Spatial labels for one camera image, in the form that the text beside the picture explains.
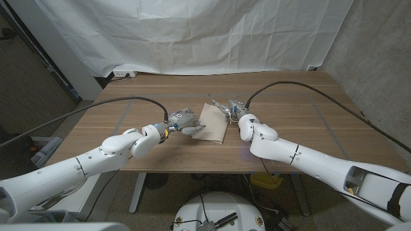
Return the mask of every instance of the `white plastic casing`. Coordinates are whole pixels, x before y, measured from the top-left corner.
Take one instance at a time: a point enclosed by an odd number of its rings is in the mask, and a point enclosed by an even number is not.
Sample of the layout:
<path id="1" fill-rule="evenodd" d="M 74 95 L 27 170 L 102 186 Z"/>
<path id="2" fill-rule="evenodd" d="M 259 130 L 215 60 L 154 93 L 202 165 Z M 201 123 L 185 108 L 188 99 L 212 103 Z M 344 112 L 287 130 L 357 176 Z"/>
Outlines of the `white plastic casing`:
<path id="1" fill-rule="evenodd" d="M 388 201 L 392 197 L 392 192 L 394 192 L 398 184 L 399 182 L 382 176 L 366 174 L 358 195 L 362 198 L 366 198 L 369 202 L 386 209 Z"/>
<path id="2" fill-rule="evenodd" d="M 315 177 L 316 179 L 343 193 L 347 193 L 344 190 L 345 177 L 347 176 L 352 166 L 360 167 L 364 170 L 386 176 L 399 182 L 411 184 L 410 175 L 391 169 L 389 167 L 342 160 L 301 145 L 298 148 L 297 154 L 298 155 L 295 156 L 291 164 L 293 167 L 303 171 L 304 173 L 312 177 Z M 380 209 L 376 209 L 348 196 L 345 197 L 356 206 L 360 207 L 362 210 L 368 212 L 370 215 L 374 216 L 377 219 L 380 219 L 391 225 L 402 223 L 401 220 L 391 214 L 388 214 Z M 410 200 L 410 198 L 407 198 L 407 194 L 405 193 L 401 196 L 401 199 L 403 198 L 404 200 Z M 401 203 L 403 203 L 403 205 L 408 204 L 409 206 L 410 202 L 404 202 L 404 200 L 400 200 L 400 205 Z M 411 221 L 411 214 L 404 214 L 403 211 L 405 210 L 401 210 L 401 217 L 405 221 Z"/>
<path id="3" fill-rule="evenodd" d="M 243 141 L 249 142 L 252 140 L 252 135 L 254 133 L 253 123 L 259 123 L 259 119 L 253 114 L 247 114 L 241 117 L 238 121 L 240 137 Z"/>
<path id="4" fill-rule="evenodd" d="M 276 141 L 270 141 L 261 137 L 255 137 L 252 140 L 250 152 L 257 157 L 269 160 L 281 161 L 291 164 L 292 157 L 298 144 L 278 138 Z"/>
<path id="5" fill-rule="evenodd" d="M 399 213 L 402 215 L 407 221 L 411 221 L 411 186 L 408 186 L 401 198 L 399 199 L 399 206 L 401 206 Z"/>
<path id="6" fill-rule="evenodd" d="M 252 125 L 254 126 L 254 139 L 257 137 L 268 139 L 270 141 L 276 141 L 278 139 L 277 131 L 266 124 L 253 123 Z"/>
<path id="7" fill-rule="evenodd" d="M 153 125 L 143 127 L 141 133 L 143 138 L 140 138 L 131 147 L 131 154 L 134 157 L 145 157 L 161 141 L 159 131 Z"/>
<path id="8" fill-rule="evenodd" d="M 9 205 L 1 205 L 5 210 L 12 210 L 12 223 L 21 214 L 33 207 L 33 201 L 44 201 L 61 193 L 84 180 L 84 174 L 76 157 L 63 160 L 39 170 L 0 181 L 0 187 L 12 200 Z"/>
<path id="9" fill-rule="evenodd" d="M 87 177 L 120 169 L 127 165 L 128 148 L 136 140 L 142 139 L 138 130 L 123 135 L 115 135 L 103 141 L 99 148 L 94 148 L 77 156 Z"/>

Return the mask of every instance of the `wood grain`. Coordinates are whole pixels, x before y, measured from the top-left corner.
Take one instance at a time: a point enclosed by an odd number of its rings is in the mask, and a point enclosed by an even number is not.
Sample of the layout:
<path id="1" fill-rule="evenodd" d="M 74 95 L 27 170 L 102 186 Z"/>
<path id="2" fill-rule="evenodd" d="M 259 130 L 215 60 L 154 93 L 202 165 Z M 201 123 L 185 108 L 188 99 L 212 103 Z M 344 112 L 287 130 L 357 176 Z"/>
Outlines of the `wood grain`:
<path id="1" fill-rule="evenodd" d="M 274 72 L 215 76 L 138 75 L 127 81 L 110 83 L 98 100 L 144 95 L 162 103 L 170 112 L 189 107 L 199 116 L 209 96 L 225 103 L 250 94 L 273 81 L 300 81 L 323 90 L 356 113 L 360 110 L 341 88 L 322 72 Z M 109 103 L 86 112 L 49 163 L 58 162 L 93 149 L 114 131 L 129 101 Z M 262 123 L 279 135 L 300 145 L 337 158 L 370 162 L 408 171 L 405 162 L 385 139 L 328 99 L 300 86 L 278 85 L 253 99 L 250 109 Z M 133 100 L 117 133 L 162 120 L 162 110 L 145 101 Z M 264 172 L 259 158 L 249 151 L 236 124 L 227 128 L 223 144 L 190 139 L 180 133 L 154 147 L 143 158 L 131 158 L 123 170 L 152 173 L 249 173 Z M 287 164 L 264 160 L 270 172 L 298 172 Z"/>

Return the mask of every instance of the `yellow object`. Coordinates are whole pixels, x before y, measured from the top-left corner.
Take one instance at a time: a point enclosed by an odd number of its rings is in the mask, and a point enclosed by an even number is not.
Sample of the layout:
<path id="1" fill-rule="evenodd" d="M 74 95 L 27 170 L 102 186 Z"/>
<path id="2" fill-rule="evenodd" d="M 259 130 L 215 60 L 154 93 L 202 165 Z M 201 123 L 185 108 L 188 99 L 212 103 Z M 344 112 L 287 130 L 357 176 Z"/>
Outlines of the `yellow object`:
<path id="1" fill-rule="evenodd" d="M 250 177 L 250 183 L 266 189 L 277 189 L 282 181 L 283 179 L 279 178 L 279 175 L 253 174 Z"/>

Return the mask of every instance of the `black cable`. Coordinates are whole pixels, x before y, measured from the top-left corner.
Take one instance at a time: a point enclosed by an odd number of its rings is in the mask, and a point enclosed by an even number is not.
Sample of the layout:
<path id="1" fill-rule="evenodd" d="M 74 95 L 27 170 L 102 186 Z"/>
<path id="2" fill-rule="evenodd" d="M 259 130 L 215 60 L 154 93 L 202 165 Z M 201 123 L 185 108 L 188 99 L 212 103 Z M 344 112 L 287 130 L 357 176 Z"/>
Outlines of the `black cable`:
<path id="1" fill-rule="evenodd" d="M 204 187 L 202 187 L 201 189 L 192 192 L 192 193 L 187 197 L 186 203 L 187 203 L 189 200 L 193 199 L 193 198 L 194 198 L 194 195 L 195 195 L 196 193 L 202 192 L 204 189 L 208 189 L 207 191 L 213 191 L 212 188 L 210 188 L 210 187 L 208 187 L 208 186 L 204 186 Z"/>
<path id="2" fill-rule="evenodd" d="M 277 203 L 274 203 L 274 201 L 271 200 L 271 198 L 269 198 L 268 196 L 264 195 L 264 194 L 257 194 L 254 192 L 254 195 L 257 196 L 257 199 L 259 199 L 261 202 L 264 202 L 261 197 L 265 198 L 266 200 L 268 200 L 271 203 L 271 207 L 280 207 Z"/>
<path id="3" fill-rule="evenodd" d="M 94 201 L 94 203 L 93 203 L 93 205 L 92 205 L 92 207 L 91 207 L 91 210 L 90 210 L 90 212 L 89 212 L 89 215 L 87 215 L 87 217 L 85 218 L 84 222 L 86 222 L 86 221 L 89 219 L 89 217 L 90 217 L 90 215 L 91 215 L 91 213 L 92 213 L 92 210 L 94 209 L 94 207 L 95 207 L 96 204 L 97 204 L 98 198 L 101 196 L 101 194 L 103 193 L 103 191 L 104 191 L 104 189 L 106 188 L 106 186 L 107 186 L 107 185 L 110 183 L 110 181 L 115 177 L 115 175 L 118 173 L 118 171 L 120 171 L 120 169 L 117 169 L 117 171 L 110 177 L 109 181 L 107 181 L 107 183 L 103 186 L 103 188 L 101 189 L 100 193 L 97 195 L 97 198 L 96 198 L 96 200 Z"/>
<path id="4" fill-rule="evenodd" d="M 279 210 L 278 210 L 278 209 L 270 209 L 270 208 L 264 207 L 264 206 L 260 205 L 259 203 L 257 203 L 256 198 L 254 197 L 254 193 L 253 193 L 253 191 L 252 191 L 252 189 L 251 189 L 250 181 L 247 180 L 247 177 L 245 176 L 245 174 L 243 174 L 243 176 L 244 176 L 245 181 L 246 181 L 247 184 L 249 185 L 249 189 L 250 189 L 250 193 L 251 193 L 253 202 L 254 202 L 258 207 L 260 207 L 260 208 L 262 208 L 262 209 L 265 209 L 265 210 L 268 210 L 268 211 L 275 212 L 275 214 L 277 215 L 277 214 L 279 213 Z"/>
<path id="5" fill-rule="evenodd" d="M 188 223 L 188 222 L 194 222 L 194 221 L 197 221 L 197 222 L 200 222 L 200 225 L 202 225 L 203 224 L 203 222 L 201 222 L 201 221 L 199 221 L 199 220 L 191 220 L 191 221 L 181 221 L 181 222 L 171 222 L 171 225 L 174 225 L 174 224 L 183 224 L 183 223 Z"/>
<path id="6" fill-rule="evenodd" d="M 50 120 L 50 121 L 48 121 L 48 122 L 46 122 L 46 123 L 44 123 L 44 124 L 42 124 L 42 125 L 40 125 L 40 126 L 38 126 L 38 127 L 35 127 L 35 128 L 33 128 L 33 129 L 31 129 L 31 130 L 29 130 L 29 131 L 27 131 L 27 132 L 24 132 L 23 134 L 20 134 L 20 135 L 14 137 L 13 139 L 10 139 L 10 140 L 8 140 L 8 141 L 0 144 L 0 148 L 2 148 L 2 147 L 4 147 L 4 146 L 6 146 L 6 145 L 8 145 L 8 144 L 10 144 L 10 143 L 18 140 L 18 139 L 20 139 L 21 137 L 24 137 L 24 136 L 26 136 L 26 135 L 29 135 L 31 132 L 35 132 L 35 131 L 37 131 L 37 130 L 45 127 L 45 126 L 48 126 L 48 125 L 50 125 L 50 124 L 52 124 L 52 123 L 54 123 L 54 122 L 56 122 L 56 121 L 59 121 L 59 120 L 61 120 L 61 119 L 67 118 L 67 117 L 69 117 L 69 116 L 71 116 L 71 115 L 73 115 L 73 114 L 79 113 L 79 112 L 81 112 L 81 111 L 83 111 L 83 110 L 86 110 L 86 109 L 89 109 L 89 108 L 92 108 L 92 107 L 95 107 L 95 106 L 98 106 L 98 105 L 102 105 L 102 104 L 105 104 L 105 103 L 110 103 L 110 102 L 115 102 L 115 101 L 121 101 L 121 100 L 128 100 L 128 99 L 140 99 L 140 100 L 148 101 L 148 102 L 151 102 L 151 103 L 154 103 L 154 104 L 158 105 L 159 107 L 161 107 L 161 108 L 164 110 L 164 120 L 165 120 L 165 121 L 168 121 L 168 113 L 167 113 L 166 108 L 165 108 L 164 106 L 162 106 L 159 102 L 154 101 L 154 100 L 152 100 L 152 99 L 148 99 L 148 98 L 144 98 L 144 97 L 139 97 L 139 96 L 129 96 L 129 97 L 121 97 L 121 98 L 107 99 L 107 100 L 103 100 L 103 101 L 100 101 L 100 102 L 98 102 L 98 103 L 93 103 L 93 104 L 88 105 L 88 106 L 86 106 L 86 107 L 83 107 L 83 108 L 74 110 L 74 111 L 72 111 L 72 112 L 70 112 L 70 113 L 67 113 L 66 115 L 62 115 L 62 116 L 60 116 L 60 117 L 58 117 L 58 118 L 56 118 L 56 119 Z"/>
<path id="7" fill-rule="evenodd" d="M 260 160 L 261 160 L 261 163 L 263 163 L 264 169 L 265 169 L 265 171 L 267 172 L 268 177 L 270 177 L 270 179 L 273 181 L 273 183 L 275 183 L 275 185 L 276 185 L 277 187 L 280 187 L 280 185 L 278 185 L 277 182 L 275 182 L 274 179 L 271 177 L 271 174 L 268 172 L 267 167 L 265 167 L 265 164 L 264 164 L 263 159 L 260 158 Z"/>
<path id="8" fill-rule="evenodd" d="M 118 79 L 110 80 L 110 82 L 119 81 L 119 80 L 125 80 L 125 79 L 127 79 L 127 78 L 130 78 L 130 74 L 128 74 L 128 73 L 127 73 L 125 76 L 120 77 L 120 78 L 118 78 Z"/>
<path id="9" fill-rule="evenodd" d="M 386 212 L 386 213 L 388 213 L 388 214 L 391 214 L 387 209 L 381 208 L 380 206 L 374 204 L 373 202 L 369 202 L 369 201 L 367 201 L 367 200 L 365 200 L 365 199 L 363 199 L 363 198 L 360 199 L 360 198 L 357 198 L 357 197 L 352 196 L 352 195 L 350 195 L 350 194 L 347 194 L 347 193 L 344 193 L 344 192 L 340 192 L 340 191 L 335 190 L 335 189 L 329 189 L 329 188 L 327 188 L 327 187 L 322 187 L 322 188 L 328 189 L 328 190 L 333 191 L 333 192 L 336 192 L 336 193 L 340 193 L 341 195 L 348 196 L 348 197 L 350 197 L 350 198 L 352 198 L 352 199 L 356 199 L 356 200 L 358 200 L 358 201 L 360 201 L 360 202 L 362 202 L 362 203 L 365 203 L 365 204 L 370 205 L 370 206 L 372 206 L 372 207 L 374 207 L 374 208 L 376 208 L 376 209 L 380 209 L 380 210 L 383 211 L 383 212 Z M 403 221 L 401 218 L 399 218 L 398 216 L 395 216 L 395 215 L 393 215 L 393 216 L 394 216 L 395 218 L 400 219 L 402 222 L 404 222 L 404 221 Z"/>
<path id="10" fill-rule="evenodd" d="M 295 85 L 299 85 L 302 87 L 306 87 L 308 89 L 311 89 L 317 93 L 319 93 L 320 95 L 324 96 L 325 98 L 331 100 L 332 102 L 334 102 L 335 104 L 337 104 L 338 106 L 340 106 L 341 108 L 343 108 L 344 110 L 346 110 L 347 112 L 349 112 L 351 115 L 357 117 L 357 119 L 363 121 L 366 125 L 370 126 L 371 128 L 373 128 L 374 130 L 376 130 L 377 132 L 379 132 L 380 134 L 382 134 L 383 136 L 385 136 L 386 138 L 390 139 L 392 142 L 395 142 L 396 144 L 398 144 L 400 147 L 402 147 L 403 149 L 407 150 L 409 153 L 411 153 L 411 148 L 409 148 L 408 146 L 406 146 L 405 144 L 403 144 L 402 142 L 399 142 L 397 139 L 393 138 L 392 136 L 390 136 L 389 134 L 385 133 L 383 130 L 377 128 L 376 126 L 374 126 L 372 123 L 370 123 L 369 121 L 367 121 L 366 119 L 362 118 L 361 116 L 359 116 L 357 113 L 353 112 L 352 110 L 350 110 L 349 108 L 347 108 L 346 106 L 344 106 L 343 104 L 341 104 L 340 102 L 338 102 L 337 100 L 333 99 L 331 96 L 328 96 L 327 94 L 323 93 L 320 90 L 317 90 L 307 84 L 304 83 L 299 83 L 296 81 L 277 81 L 274 83 L 270 83 L 267 86 L 263 87 L 262 89 L 259 89 L 258 91 L 256 91 L 256 93 L 254 93 L 249 100 L 247 101 L 247 103 L 245 104 L 245 108 L 248 109 L 250 107 L 250 103 L 252 98 L 254 98 L 254 96 L 256 96 L 257 94 L 259 94 L 260 92 L 262 92 L 263 90 L 277 85 L 277 84 L 295 84 Z"/>
<path id="11" fill-rule="evenodd" d="M 207 214 L 206 214 L 206 208 L 204 207 L 204 201 L 203 201 L 203 196 L 201 195 L 201 191 L 200 191 L 200 197 L 201 197 L 201 204 L 203 205 L 205 220 L 208 222 L 208 217 L 207 217 Z"/>

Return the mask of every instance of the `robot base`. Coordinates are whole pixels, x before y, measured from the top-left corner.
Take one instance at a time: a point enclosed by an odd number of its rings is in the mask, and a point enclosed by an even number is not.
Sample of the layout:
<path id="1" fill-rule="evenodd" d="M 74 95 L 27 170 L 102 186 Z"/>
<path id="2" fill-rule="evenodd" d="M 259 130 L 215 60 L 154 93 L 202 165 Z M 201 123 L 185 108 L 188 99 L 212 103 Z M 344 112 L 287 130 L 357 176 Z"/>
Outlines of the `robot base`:
<path id="1" fill-rule="evenodd" d="M 262 215 L 253 204 L 246 199 L 229 192 L 207 192 L 202 195 L 204 201 L 205 213 L 209 221 L 217 222 L 218 220 L 232 214 L 237 213 L 238 218 L 221 228 L 219 231 L 237 231 L 237 230 L 252 230 L 265 231 L 265 224 Z M 190 221 L 199 220 L 201 222 L 206 220 L 204 216 L 201 197 L 197 196 L 188 201 L 175 216 L 176 220 Z M 173 230 L 196 231 L 200 229 L 200 223 L 197 221 L 174 224 Z"/>

